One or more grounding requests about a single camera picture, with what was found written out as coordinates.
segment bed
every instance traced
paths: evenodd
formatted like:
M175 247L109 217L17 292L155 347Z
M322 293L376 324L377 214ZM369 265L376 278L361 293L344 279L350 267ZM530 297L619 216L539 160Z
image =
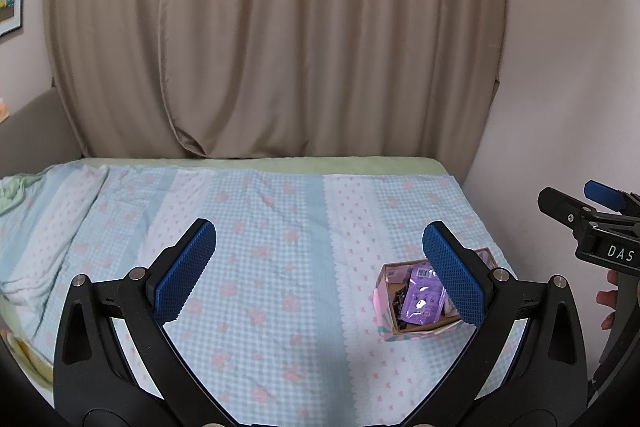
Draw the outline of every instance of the bed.
M473 327L386 343L371 302L383 263L420 257L428 222L509 267L455 179L428 158L92 158L8 182L24 191L0 216L0 235L18 230L0 246L1 310L45 395L71 278L148 266L196 217L215 224L218 247L166 331L249 425L393 424L440 380ZM522 327L482 393L500 384ZM157 394L126 327L116 329L139 384Z

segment yellow object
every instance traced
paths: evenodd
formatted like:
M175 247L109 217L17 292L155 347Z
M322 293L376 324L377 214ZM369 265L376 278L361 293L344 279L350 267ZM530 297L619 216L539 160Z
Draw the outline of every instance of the yellow object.
M44 362L31 347L18 339L11 331L0 329L0 342L9 347L20 368L45 389L52 389L53 367Z
M0 122L9 116L9 109L4 105L2 98L0 98Z

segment silver bolt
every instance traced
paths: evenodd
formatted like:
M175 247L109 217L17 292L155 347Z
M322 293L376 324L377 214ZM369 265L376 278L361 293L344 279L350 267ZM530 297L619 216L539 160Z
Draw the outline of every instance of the silver bolt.
M71 281L71 284L73 286L82 286L84 284L84 282L86 281L86 275L80 274L80 275L76 275L73 280Z
M510 273L507 272L507 270L505 270L504 268L498 268L497 270L494 270L494 279L500 282L505 282L509 280L509 277L511 277Z
M566 286L566 279L561 275L556 275L554 277L554 284L559 288L564 288Z
M146 270L142 266L138 266L129 272L129 279L139 281L146 274Z

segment beige sofa armrest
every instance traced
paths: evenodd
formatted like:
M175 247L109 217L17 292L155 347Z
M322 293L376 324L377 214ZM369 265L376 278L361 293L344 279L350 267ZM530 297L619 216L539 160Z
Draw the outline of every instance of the beige sofa armrest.
M0 178L35 174L82 156L56 89L49 89L0 123Z

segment purple wrapper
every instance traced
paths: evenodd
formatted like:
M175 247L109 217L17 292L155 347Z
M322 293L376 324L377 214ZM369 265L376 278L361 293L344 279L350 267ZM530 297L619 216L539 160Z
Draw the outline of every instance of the purple wrapper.
M417 264L411 272L401 318L419 326L434 323L442 315L446 297L444 286L431 264Z

